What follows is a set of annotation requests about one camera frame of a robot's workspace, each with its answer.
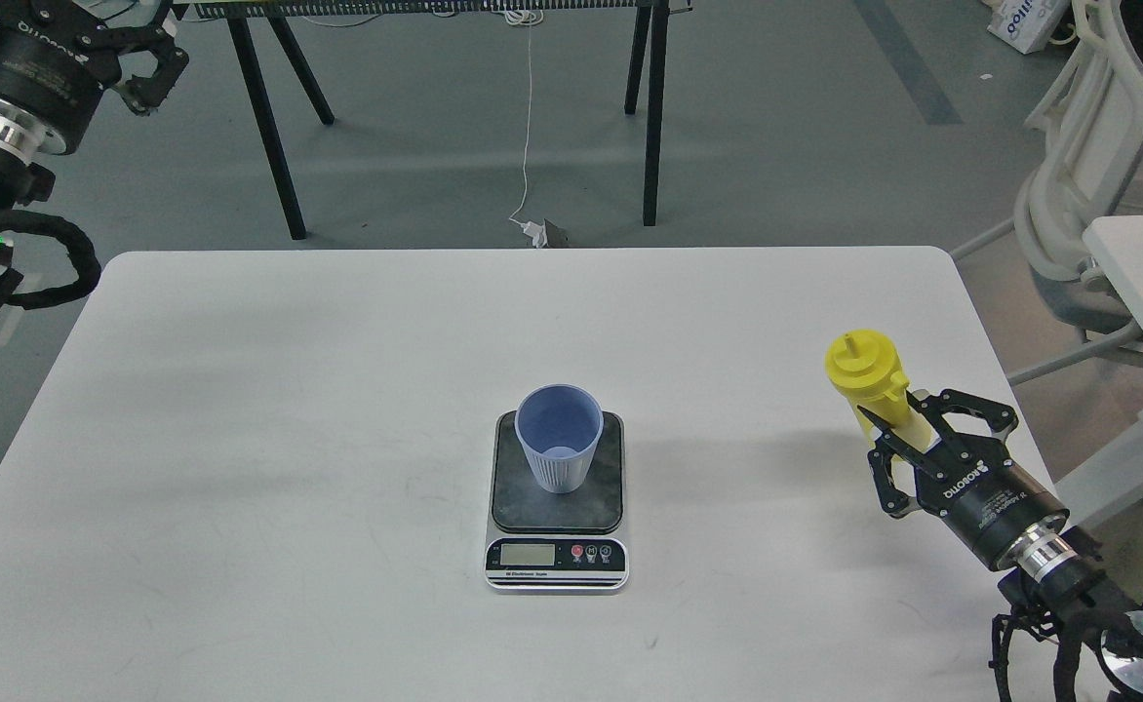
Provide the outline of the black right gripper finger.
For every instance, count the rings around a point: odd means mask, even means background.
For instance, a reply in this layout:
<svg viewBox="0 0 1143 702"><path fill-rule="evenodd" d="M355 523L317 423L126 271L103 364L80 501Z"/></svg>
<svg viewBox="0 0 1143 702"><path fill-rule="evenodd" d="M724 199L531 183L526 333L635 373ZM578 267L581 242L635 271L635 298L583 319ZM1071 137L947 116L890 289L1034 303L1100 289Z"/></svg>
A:
<svg viewBox="0 0 1143 702"><path fill-rule="evenodd" d="M946 388L940 394L928 394L925 390L916 394L909 392L909 405L924 417L928 426L932 426L940 442L962 462L977 458L977 454L964 441L964 436L949 425L945 418L948 414L981 418L990 428L991 436L1000 444L1004 444L1012 431L1020 425L1016 410L1008 405L989 400L986 397L966 394L956 388Z"/></svg>
<svg viewBox="0 0 1143 702"><path fill-rule="evenodd" d="M893 479L893 462L896 458L903 458L906 465L914 468L916 477L918 474L934 476L932 472L934 462L926 456L926 450L932 448L932 442L927 442L924 449L916 448L905 439L901 439L897 428L889 425L887 420L874 410L861 405L857 405L856 409L876 428L876 432L872 434L876 439L872 448L868 452L868 463L885 514L903 517L924 510L927 514L942 517L943 512L940 508L928 505L919 496L910 496L909 493L902 492Z"/></svg>

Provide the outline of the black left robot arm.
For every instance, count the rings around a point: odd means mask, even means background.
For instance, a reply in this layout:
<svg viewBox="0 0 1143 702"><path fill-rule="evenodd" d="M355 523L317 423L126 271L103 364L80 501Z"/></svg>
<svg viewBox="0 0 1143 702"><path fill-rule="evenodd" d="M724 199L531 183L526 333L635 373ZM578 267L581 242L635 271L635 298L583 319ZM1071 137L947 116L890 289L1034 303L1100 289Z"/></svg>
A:
<svg viewBox="0 0 1143 702"><path fill-rule="evenodd" d="M66 218L29 209L55 185L35 155L75 152L107 91L137 115L161 106L187 66L170 11L169 1L136 1L112 14L86 1L0 1L0 310L56 308L99 284L90 237ZM15 234L59 244L75 280L21 292Z"/></svg>

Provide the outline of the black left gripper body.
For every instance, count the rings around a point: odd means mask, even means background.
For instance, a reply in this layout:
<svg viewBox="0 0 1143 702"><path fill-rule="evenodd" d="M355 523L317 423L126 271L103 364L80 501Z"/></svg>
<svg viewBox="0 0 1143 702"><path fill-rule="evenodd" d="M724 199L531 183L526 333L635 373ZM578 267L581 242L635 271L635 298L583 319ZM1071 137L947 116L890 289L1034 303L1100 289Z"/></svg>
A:
<svg viewBox="0 0 1143 702"><path fill-rule="evenodd" d="M72 154L120 59L99 48L99 30L0 27L0 105L19 107L47 130L46 154Z"/></svg>

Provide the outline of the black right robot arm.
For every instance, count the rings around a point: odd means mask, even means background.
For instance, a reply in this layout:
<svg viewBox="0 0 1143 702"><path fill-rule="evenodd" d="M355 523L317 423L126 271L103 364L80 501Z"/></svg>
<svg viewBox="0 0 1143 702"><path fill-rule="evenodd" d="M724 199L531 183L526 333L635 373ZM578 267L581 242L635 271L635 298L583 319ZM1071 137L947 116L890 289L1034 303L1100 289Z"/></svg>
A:
<svg viewBox="0 0 1143 702"><path fill-rule="evenodd" d="M920 449L874 410L868 454L885 514L937 517L990 571L1012 608L992 622L991 670L997 694L1012 697L1012 636L1054 637L1054 699L1076 699L1084 651L1096 656L1114 701L1143 701L1143 601L1125 595L1093 563L1093 539L1068 528L1068 508L1013 461L1005 440L1017 426L1008 406L946 388L908 394L910 408L934 432Z"/></svg>

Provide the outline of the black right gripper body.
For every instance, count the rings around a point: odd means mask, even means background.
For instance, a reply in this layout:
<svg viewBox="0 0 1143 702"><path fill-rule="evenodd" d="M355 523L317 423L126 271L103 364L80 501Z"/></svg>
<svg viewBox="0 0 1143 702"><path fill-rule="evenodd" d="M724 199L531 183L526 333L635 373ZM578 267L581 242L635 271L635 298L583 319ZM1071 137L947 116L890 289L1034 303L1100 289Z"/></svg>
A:
<svg viewBox="0 0 1143 702"><path fill-rule="evenodd" d="M1013 543L1039 524L1060 529L1070 510L1012 461L1001 444L969 444L960 450L934 444L925 457L941 479L918 474L918 503L938 517L990 571L1012 567Z"/></svg>

